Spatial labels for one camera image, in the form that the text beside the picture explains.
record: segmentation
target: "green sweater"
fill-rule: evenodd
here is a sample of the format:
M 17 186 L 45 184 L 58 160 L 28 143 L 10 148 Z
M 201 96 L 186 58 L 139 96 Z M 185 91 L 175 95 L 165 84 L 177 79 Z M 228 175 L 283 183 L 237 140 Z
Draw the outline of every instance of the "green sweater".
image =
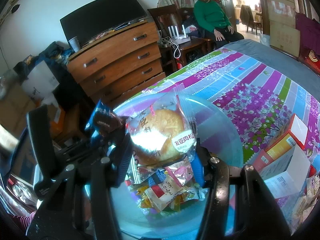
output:
M 213 32 L 215 28 L 231 26 L 224 11 L 212 0 L 210 2 L 198 0 L 195 3 L 194 14 L 198 24 L 209 32 Z

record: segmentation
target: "person's hand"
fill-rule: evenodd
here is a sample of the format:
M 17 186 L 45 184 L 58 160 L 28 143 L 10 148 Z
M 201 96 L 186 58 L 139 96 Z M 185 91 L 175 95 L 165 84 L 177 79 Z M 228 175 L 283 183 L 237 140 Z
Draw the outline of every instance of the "person's hand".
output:
M 233 28 L 231 26 L 228 26 L 228 30 L 231 32 L 231 34 L 234 33 L 234 30 L 233 30 Z
M 222 39 L 225 40 L 221 32 L 217 31 L 216 29 L 214 29 L 213 33 L 214 33 L 214 36 L 216 36 L 216 41 L 222 41 Z

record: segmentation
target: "door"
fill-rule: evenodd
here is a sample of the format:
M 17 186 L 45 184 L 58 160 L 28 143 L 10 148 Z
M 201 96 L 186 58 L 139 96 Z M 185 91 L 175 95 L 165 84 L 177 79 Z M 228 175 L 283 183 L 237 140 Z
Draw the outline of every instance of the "door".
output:
M 223 6 L 225 7 L 226 14 L 229 18 L 229 21 L 234 28 L 234 30 L 237 30 L 237 25 L 236 25 L 236 14 L 235 14 L 235 8 L 233 6 L 232 0 L 221 0 Z

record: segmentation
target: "wooden dresser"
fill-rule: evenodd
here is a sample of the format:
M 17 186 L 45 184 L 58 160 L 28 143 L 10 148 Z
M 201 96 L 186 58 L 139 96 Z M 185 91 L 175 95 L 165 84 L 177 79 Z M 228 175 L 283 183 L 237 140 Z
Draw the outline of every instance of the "wooden dresser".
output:
M 155 23 L 130 25 L 70 56 L 68 70 L 95 103 L 117 106 L 165 78 L 158 39 Z

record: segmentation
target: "tiled floor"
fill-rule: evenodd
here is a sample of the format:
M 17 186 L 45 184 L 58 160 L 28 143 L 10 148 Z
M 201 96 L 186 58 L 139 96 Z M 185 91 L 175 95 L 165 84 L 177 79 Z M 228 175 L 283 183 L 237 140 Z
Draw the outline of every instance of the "tiled floor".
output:
M 247 26 L 240 23 L 240 24 L 237 24 L 237 31 L 241 33 L 245 39 L 251 39 L 251 40 L 260 42 L 259 29 L 258 29 L 258 35 L 256 35 L 256 30 L 253 30 L 253 32 L 251 32 L 251 28 L 249 28 L 249 31 L 247 32 Z

